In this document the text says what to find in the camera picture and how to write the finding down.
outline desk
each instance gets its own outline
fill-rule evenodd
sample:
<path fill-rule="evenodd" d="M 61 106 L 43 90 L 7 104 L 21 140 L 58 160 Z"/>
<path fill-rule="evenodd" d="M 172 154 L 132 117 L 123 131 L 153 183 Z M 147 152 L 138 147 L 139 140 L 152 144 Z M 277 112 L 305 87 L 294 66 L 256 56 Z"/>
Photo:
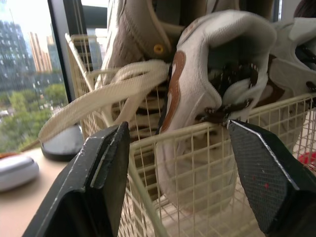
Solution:
<path fill-rule="evenodd" d="M 50 186 L 67 164 L 45 159 L 40 149 L 25 154 L 39 164 L 39 177 L 24 186 L 0 193 L 1 237 L 20 237 L 24 233 Z"/>

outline shoelace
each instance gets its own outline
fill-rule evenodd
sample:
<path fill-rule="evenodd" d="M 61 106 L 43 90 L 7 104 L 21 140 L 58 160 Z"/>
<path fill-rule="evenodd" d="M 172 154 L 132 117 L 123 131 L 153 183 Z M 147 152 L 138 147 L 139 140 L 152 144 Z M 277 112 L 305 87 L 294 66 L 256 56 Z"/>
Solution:
<path fill-rule="evenodd" d="M 122 100 L 126 102 L 115 121 L 112 114 L 105 111 L 102 117 L 107 126 L 130 122 L 146 95 L 167 79 L 168 70 L 169 65 L 161 60 L 133 63 L 118 69 L 114 83 L 83 95 L 53 115 L 39 132 L 39 140 L 46 142 L 93 111 Z"/>
<path fill-rule="evenodd" d="M 249 78 L 249 89 L 257 84 L 258 68 L 252 63 L 241 62 L 239 65 L 227 64 L 222 74 L 211 81 L 214 88 L 223 98 L 226 90 L 234 83 Z M 211 122 L 225 124 L 231 113 L 246 109 L 253 99 L 247 99 L 241 103 L 222 105 L 218 110 L 210 107 L 205 108 L 204 114 L 199 114 L 196 120 L 200 122 Z"/>

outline glass window pane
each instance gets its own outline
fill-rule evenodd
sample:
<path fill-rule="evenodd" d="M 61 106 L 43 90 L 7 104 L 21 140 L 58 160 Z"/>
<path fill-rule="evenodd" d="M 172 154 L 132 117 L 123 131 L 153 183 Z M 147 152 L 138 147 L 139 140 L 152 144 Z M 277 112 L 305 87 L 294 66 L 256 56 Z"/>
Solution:
<path fill-rule="evenodd" d="M 0 32 L 0 152 L 9 152 L 68 101 L 47 1 L 0 0 Z"/>

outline building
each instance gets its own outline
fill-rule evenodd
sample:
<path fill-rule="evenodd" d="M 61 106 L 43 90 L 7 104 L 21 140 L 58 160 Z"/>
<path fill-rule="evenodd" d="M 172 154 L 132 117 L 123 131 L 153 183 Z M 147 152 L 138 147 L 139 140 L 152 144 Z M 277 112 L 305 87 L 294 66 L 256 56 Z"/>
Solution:
<path fill-rule="evenodd" d="M 52 65 L 49 57 L 49 53 L 45 52 L 41 46 L 38 35 L 33 32 L 29 32 L 30 44 L 32 49 L 33 60 L 35 69 L 37 72 L 51 72 Z"/>
<path fill-rule="evenodd" d="M 0 21 L 0 92 L 31 87 L 33 66 L 20 25 Z"/>
<path fill-rule="evenodd" d="M 47 48 L 49 53 L 49 58 L 54 72 L 61 72 L 61 66 L 57 51 L 57 46 L 55 44 L 54 36 L 47 36 Z"/>

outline red object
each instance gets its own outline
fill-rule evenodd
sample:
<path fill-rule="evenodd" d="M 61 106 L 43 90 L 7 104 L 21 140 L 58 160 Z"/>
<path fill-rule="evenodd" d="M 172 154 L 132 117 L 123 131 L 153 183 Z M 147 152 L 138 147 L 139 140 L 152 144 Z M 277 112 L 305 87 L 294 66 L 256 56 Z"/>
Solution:
<path fill-rule="evenodd" d="M 316 152 L 313 152 L 311 155 L 309 152 L 306 152 L 304 155 L 299 156 L 298 160 L 302 164 L 307 164 L 310 170 L 316 171 Z"/>

